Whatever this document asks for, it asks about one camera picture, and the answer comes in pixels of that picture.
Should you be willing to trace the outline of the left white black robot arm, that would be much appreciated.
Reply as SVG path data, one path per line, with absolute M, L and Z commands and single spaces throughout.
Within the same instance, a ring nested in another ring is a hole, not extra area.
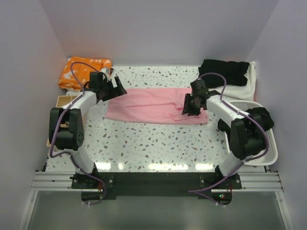
M 100 101 L 108 101 L 127 94 L 119 76 L 110 79 L 101 71 L 92 71 L 89 82 L 71 102 L 62 107 L 54 107 L 49 114 L 49 157 L 68 155 L 76 173 L 84 174 L 82 182 L 89 188 L 99 184 L 99 176 L 94 173 L 95 163 L 83 146 L 85 139 L 83 116 Z

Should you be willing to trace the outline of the pink t-shirt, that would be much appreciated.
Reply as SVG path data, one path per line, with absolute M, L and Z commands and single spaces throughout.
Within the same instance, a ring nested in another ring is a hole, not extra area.
M 182 115 L 189 88 L 132 88 L 127 94 L 109 101 L 105 118 L 123 122 L 168 125 L 208 123 L 208 114 Z

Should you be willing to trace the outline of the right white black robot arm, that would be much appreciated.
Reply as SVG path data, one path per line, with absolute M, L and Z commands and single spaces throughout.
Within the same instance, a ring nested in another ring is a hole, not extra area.
M 210 91 L 205 81 L 197 79 L 191 84 L 191 93 L 185 95 L 182 115 L 200 115 L 201 109 L 208 110 L 223 121 L 229 131 L 230 153 L 215 168 L 215 186 L 225 188 L 231 176 L 237 173 L 244 163 L 256 159 L 260 152 L 266 154 L 269 140 L 260 115 L 244 112 L 223 99 L 217 91 Z

